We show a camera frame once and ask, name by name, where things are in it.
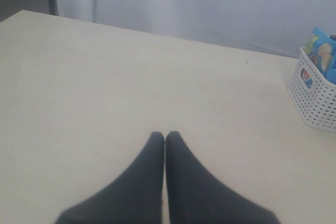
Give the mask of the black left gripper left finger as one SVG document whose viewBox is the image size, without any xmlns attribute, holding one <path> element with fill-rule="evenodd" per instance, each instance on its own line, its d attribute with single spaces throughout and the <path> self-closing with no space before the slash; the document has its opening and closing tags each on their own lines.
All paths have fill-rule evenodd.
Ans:
<svg viewBox="0 0 336 224">
<path fill-rule="evenodd" d="M 152 132 L 144 148 L 107 187 L 63 211 L 57 223 L 161 223 L 164 136 Z"/>
</svg>

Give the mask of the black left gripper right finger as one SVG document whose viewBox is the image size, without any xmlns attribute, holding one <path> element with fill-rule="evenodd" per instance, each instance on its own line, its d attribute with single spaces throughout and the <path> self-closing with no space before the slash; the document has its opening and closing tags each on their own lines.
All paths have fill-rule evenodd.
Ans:
<svg viewBox="0 0 336 224">
<path fill-rule="evenodd" d="M 272 211 L 213 176 L 178 131 L 166 137 L 165 168 L 171 223 L 279 223 Z"/>
</svg>

